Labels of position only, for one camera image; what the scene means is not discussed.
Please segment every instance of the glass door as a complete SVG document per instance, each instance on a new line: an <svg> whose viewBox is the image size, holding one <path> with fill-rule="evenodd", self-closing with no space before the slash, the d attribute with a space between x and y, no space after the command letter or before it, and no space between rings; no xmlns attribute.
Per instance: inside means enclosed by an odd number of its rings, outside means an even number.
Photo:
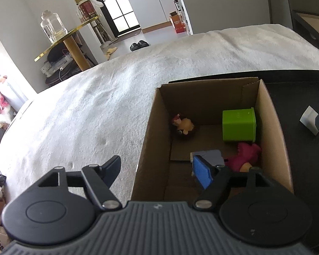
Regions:
<svg viewBox="0 0 319 255"><path fill-rule="evenodd" d="M140 27L128 0L97 0L115 37Z"/></svg>

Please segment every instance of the bottle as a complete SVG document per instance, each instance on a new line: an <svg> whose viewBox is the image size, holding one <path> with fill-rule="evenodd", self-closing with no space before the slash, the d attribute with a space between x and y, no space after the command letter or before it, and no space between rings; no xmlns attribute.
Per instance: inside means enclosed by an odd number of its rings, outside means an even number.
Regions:
<svg viewBox="0 0 319 255"><path fill-rule="evenodd" d="M52 44L67 34L67 29L64 27L57 13L46 10L41 15L41 19L43 21L40 23L40 26Z"/></svg>
<svg viewBox="0 0 319 255"><path fill-rule="evenodd" d="M181 6L179 5L179 0L174 0L177 11L181 10Z"/></svg>

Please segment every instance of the green plastic cup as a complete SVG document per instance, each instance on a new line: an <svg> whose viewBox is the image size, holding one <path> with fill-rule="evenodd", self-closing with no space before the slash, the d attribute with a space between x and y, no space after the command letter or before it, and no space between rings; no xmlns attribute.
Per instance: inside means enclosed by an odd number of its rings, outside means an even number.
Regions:
<svg viewBox="0 0 319 255"><path fill-rule="evenodd" d="M222 135L224 141L255 142L256 119L254 108L224 110L222 112Z"/></svg>

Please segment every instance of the small figurine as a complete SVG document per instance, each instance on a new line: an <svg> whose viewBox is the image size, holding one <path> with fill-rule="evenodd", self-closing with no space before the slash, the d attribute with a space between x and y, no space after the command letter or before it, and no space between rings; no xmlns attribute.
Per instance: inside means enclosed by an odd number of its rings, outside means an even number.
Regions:
<svg viewBox="0 0 319 255"><path fill-rule="evenodd" d="M234 172L248 172L259 158L261 148L257 144L249 145L240 142L237 145L238 154L231 156L225 160L225 165L231 168Z"/></svg>
<svg viewBox="0 0 319 255"><path fill-rule="evenodd" d="M6 81L6 79L7 79L6 75L0 77L0 84L3 84Z"/></svg>
<svg viewBox="0 0 319 255"><path fill-rule="evenodd" d="M177 114L172 120L171 123L177 127L178 134L188 135L194 129L194 124L188 118L182 117L180 114Z"/></svg>

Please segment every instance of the cardboard box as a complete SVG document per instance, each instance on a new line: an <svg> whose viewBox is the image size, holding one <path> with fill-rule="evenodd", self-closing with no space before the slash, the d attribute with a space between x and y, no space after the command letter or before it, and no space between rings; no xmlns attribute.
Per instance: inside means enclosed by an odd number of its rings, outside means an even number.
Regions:
<svg viewBox="0 0 319 255"><path fill-rule="evenodd" d="M177 34L186 31L184 23L181 22L178 15L174 15L174 16L170 17L170 21L171 21L173 27L175 28L175 31Z"/></svg>
<svg viewBox="0 0 319 255"><path fill-rule="evenodd" d="M198 197L191 177L190 152L219 149L237 154L236 143L222 140L222 111L254 107L259 165L293 192L291 170L279 119L266 86L257 77L211 79L162 85L155 91L131 200L188 201ZM189 140L171 134L169 120L178 112L199 125Z"/></svg>

